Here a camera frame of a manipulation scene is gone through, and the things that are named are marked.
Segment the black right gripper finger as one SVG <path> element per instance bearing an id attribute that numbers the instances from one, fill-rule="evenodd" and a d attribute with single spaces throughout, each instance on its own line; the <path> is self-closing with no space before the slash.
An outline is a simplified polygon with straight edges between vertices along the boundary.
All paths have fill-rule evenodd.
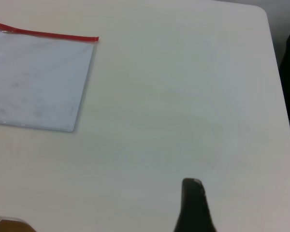
<path id="1" fill-rule="evenodd" d="M 175 232 L 215 232 L 205 188 L 199 179 L 182 181 L 181 208 Z"/>

